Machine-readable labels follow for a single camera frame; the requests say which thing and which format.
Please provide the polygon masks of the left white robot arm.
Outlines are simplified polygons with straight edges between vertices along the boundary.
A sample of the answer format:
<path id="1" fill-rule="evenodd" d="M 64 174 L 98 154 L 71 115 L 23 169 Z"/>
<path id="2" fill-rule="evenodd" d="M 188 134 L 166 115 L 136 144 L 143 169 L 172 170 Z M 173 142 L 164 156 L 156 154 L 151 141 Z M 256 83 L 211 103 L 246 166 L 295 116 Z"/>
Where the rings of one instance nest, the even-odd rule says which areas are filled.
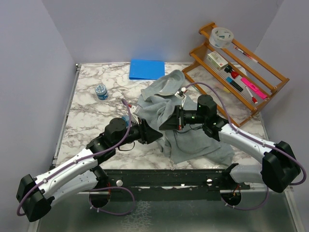
<path id="1" fill-rule="evenodd" d="M 92 174 L 89 186 L 97 191 L 103 190 L 107 179 L 100 175 L 98 166 L 114 156 L 118 147 L 135 141 L 150 144 L 162 136 L 144 119 L 139 124 L 127 124 L 122 118 L 112 119 L 103 133 L 67 162 L 36 177 L 27 174 L 21 178 L 16 194 L 19 202 L 17 215 L 26 216 L 29 222 L 41 219 L 56 202 L 56 192 L 85 172 Z"/>

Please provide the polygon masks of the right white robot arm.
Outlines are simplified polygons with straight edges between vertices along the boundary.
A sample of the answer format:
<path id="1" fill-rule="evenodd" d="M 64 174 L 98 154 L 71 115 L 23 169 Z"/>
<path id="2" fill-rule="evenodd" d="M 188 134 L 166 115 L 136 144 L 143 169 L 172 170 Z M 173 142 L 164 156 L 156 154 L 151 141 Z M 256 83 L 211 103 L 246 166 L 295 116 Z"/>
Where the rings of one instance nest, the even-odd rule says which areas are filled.
<path id="1" fill-rule="evenodd" d="M 222 184 L 233 189 L 239 183 L 265 184 L 283 192 L 301 173 L 291 147 L 257 138 L 217 115 L 217 104 L 209 95 L 201 95 L 196 110 L 176 105 L 173 113 L 159 127 L 161 131 L 182 130 L 185 125 L 200 124 L 204 133 L 218 142 L 232 145 L 258 161 L 256 165 L 232 164 L 222 176 Z"/>

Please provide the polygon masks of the grey zip jacket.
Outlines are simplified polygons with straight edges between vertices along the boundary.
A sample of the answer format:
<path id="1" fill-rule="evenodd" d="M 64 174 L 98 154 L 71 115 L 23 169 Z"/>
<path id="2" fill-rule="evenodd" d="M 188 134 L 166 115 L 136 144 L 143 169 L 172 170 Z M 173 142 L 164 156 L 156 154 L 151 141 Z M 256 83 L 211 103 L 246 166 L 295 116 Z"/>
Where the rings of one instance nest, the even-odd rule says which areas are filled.
<path id="1" fill-rule="evenodd" d="M 176 97 L 184 84 L 182 71 L 174 70 L 141 90 L 137 115 L 164 135 L 157 140 L 161 151 L 174 163 L 205 156 L 211 162 L 229 166 L 233 148 L 219 140 L 219 130 L 228 121 L 217 114 L 217 104 L 210 95 Z"/>

